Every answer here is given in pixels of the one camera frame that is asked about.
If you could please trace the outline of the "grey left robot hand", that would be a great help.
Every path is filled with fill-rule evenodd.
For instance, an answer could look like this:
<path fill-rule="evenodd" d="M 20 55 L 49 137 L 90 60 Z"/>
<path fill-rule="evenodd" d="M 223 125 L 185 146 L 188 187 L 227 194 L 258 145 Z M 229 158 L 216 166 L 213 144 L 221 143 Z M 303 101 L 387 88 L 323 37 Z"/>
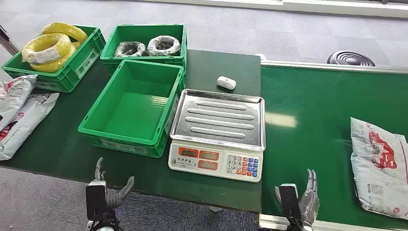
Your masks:
<path fill-rule="evenodd" d="M 129 177 L 126 185 L 120 191 L 116 192 L 115 194 L 107 194 L 106 181 L 104 179 L 105 171 L 102 171 L 102 162 L 103 157 L 100 157 L 96 163 L 94 172 L 95 178 L 92 182 L 102 187 L 102 197 L 107 206 L 111 209 L 116 209 L 124 203 L 126 197 L 134 187 L 134 176 Z"/>

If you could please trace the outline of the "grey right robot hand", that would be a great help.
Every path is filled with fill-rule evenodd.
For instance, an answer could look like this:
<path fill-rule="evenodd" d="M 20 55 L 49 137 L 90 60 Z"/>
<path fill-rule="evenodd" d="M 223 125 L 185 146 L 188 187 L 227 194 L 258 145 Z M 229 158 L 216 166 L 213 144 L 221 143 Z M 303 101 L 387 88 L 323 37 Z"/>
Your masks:
<path fill-rule="evenodd" d="M 317 175 L 307 169 L 307 186 L 302 196 L 298 196 L 294 183 L 274 186 L 274 195 L 284 216 L 289 221 L 288 231 L 311 231 L 319 210 Z"/>

